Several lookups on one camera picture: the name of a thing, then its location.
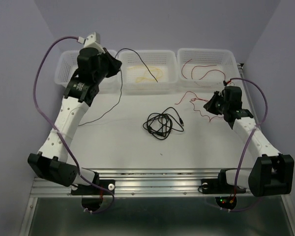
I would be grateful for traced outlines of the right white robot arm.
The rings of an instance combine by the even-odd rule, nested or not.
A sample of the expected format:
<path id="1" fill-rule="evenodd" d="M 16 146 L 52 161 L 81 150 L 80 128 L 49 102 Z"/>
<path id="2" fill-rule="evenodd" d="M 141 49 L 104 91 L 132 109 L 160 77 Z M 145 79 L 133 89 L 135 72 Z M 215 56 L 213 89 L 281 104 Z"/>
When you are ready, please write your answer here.
<path id="1" fill-rule="evenodd" d="M 222 192 L 232 189 L 240 193 L 248 189 L 255 197 L 286 195 L 292 190 L 294 159 L 282 154 L 265 137 L 248 109 L 242 108 L 240 87 L 227 86 L 215 91 L 204 109 L 214 115 L 222 115 L 230 128 L 245 142 L 242 156 L 249 152 L 256 161 L 253 168 L 222 169 L 216 180 Z"/>

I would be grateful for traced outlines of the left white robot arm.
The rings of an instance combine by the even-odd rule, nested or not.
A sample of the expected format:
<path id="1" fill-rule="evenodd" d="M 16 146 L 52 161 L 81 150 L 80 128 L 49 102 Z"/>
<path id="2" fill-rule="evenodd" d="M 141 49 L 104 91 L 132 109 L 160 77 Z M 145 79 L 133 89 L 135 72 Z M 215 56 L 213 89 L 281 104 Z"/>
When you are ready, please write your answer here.
<path id="1" fill-rule="evenodd" d="M 81 168 L 70 145 L 81 119 L 99 93 L 100 83 L 118 74 L 122 63 L 106 48 L 92 47 L 79 51 L 77 63 L 47 140 L 37 153 L 29 155 L 28 164 L 39 178 L 66 187 L 82 185 L 84 190 L 93 194 L 99 190 L 99 174 Z"/>

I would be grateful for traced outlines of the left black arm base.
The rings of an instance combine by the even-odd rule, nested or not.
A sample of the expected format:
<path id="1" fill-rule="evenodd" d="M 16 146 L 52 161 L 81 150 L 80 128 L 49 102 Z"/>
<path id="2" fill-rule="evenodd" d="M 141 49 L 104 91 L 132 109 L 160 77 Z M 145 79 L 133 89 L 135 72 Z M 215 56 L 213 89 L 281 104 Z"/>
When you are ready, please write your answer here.
<path id="1" fill-rule="evenodd" d="M 81 197 L 81 206 L 84 212 L 90 214 L 103 213 L 107 211 L 114 201 L 114 199 L 110 199 L 112 196 L 110 193 L 91 185 L 71 186 L 70 194 L 72 196 Z"/>

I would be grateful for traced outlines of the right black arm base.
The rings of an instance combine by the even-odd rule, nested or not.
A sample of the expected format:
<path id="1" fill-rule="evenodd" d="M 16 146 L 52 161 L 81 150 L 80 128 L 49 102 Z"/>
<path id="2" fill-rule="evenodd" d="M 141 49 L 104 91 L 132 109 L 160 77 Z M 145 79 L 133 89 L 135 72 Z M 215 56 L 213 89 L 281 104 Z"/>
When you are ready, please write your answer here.
<path id="1" fill-rule="evenodd" d="M 237 194 L 245 194 L 245 188 L 234 188 L 232 185 L 222 183 L 217 178 L 204 178 L 198 191 L 205 195 L 216 195 L 216 206 L 221 210 L 231 212 L 237 205 Z"/>

